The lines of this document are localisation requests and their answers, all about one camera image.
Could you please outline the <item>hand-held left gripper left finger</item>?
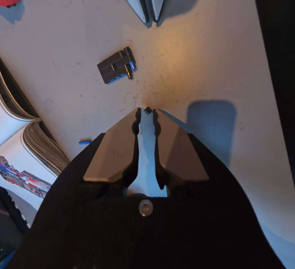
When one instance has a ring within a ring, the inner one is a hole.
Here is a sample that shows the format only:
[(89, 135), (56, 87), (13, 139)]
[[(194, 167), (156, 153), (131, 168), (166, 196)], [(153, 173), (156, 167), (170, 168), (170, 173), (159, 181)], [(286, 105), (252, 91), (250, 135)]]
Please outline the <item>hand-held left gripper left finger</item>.
[(85, 182), (115, 183), (129, 187), (138, 174), (138, 134), (141, 108), (135, 108), (105, 135), (87, 168)]

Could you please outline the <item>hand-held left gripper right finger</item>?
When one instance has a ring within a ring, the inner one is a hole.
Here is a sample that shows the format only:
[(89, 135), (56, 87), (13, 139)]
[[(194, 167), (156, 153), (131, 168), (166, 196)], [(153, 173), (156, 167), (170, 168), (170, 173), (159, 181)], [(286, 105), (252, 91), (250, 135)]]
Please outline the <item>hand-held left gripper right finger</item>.
[(188, 133), (159, 109), (153, 110), (155, 175), (161, 190), (209, 181)]

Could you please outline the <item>black brick assembly with blue pins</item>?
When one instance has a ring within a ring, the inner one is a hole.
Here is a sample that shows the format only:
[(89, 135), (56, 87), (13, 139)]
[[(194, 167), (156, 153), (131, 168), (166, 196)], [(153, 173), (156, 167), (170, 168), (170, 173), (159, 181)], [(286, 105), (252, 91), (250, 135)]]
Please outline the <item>black brick assembly with blue pins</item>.
[(105, 84), (124, 76), (131, 80), (133, 72), (137, 70), (135, 58), (128, 46), (100, 62), (97, 67)]

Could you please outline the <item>open instruction booklet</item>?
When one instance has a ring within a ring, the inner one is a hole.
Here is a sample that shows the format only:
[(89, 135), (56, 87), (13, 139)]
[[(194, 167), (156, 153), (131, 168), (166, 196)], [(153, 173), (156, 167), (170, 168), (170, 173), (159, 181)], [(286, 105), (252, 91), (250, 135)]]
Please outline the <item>open instruction booklet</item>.
[(70, 160), (0, 60), (1, 187), (38, 210)]

